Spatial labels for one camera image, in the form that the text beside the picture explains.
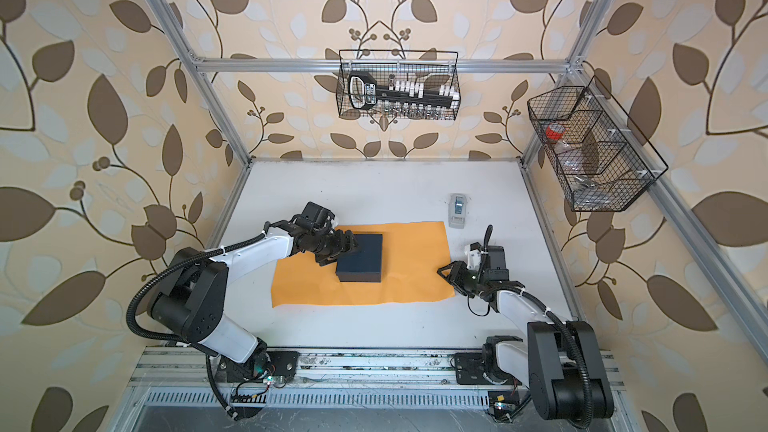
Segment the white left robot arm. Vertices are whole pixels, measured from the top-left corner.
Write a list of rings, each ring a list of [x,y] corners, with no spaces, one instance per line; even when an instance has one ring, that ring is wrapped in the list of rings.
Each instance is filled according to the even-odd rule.
[[[338,229],[329,209],[309,202],[288,220],[265,223],[253,238],[202,252],[179,252],[171,272],[150,288],[146,311],[174,341],[244,364],[260,342],[226,316],[229,286],[262,266],[300,253],[313,254],[323,267],[358,249],[353,232]]]

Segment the dark navy gift box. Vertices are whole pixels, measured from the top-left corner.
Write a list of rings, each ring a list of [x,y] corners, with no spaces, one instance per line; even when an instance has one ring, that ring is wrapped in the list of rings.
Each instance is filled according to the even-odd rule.
[[[383,271],[383,235],[356,234],[357,248],[337,261],[336,276],[342,283],[380,283]]]

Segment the orange wrapping paper sheet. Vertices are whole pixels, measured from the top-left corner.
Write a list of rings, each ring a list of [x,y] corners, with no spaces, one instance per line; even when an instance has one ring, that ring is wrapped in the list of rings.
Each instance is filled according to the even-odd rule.
[[[271,287],[274,307],[437,302],[454,295],[454,289],[437,275],[451,261],[442,222],[352,225],[349,229],[355,234],[383,235],[381,281],[342,282],[334,264],[321,267],[313,255],[300,253],[277,262]]]

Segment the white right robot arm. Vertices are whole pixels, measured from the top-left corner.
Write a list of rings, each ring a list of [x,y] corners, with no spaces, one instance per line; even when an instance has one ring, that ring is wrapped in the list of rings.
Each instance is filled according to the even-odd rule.
[[[527,389],[518,402],[497,400],[492,414],[511,420],[520,408],[533,404],[542,419],[565,420],[577,429],[613,416],[613,392],[593,328],[560,318],[523,283],[512,280],[502,247],[473,243],[465,260],[443,266],[437,274],[467,300],[485,302],[488,312],[511,321],[518,332],[490,336],[480,352],[453,357],[461,385]]]

